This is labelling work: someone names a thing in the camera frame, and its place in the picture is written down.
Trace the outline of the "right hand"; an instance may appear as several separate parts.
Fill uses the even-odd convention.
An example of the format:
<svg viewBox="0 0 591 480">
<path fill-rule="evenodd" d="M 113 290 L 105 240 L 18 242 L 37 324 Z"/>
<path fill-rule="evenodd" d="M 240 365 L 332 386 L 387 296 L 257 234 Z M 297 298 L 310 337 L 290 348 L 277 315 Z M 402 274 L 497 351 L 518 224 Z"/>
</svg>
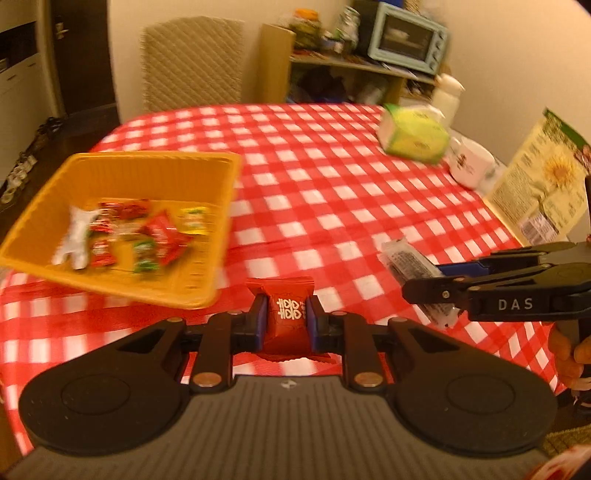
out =
<svg viewBox="0 0 591 480">
<path fill-rule="evenodd" d="M 562 321 L 553 324 L 548 349 L 554 356 L 554 364 L 559 381 L 574 391 L 590 390 L 590 375 L 585 368 L 590 365 L 590 337 L 573 344 L 565 334 L 574 321 Z"/>
</svg>

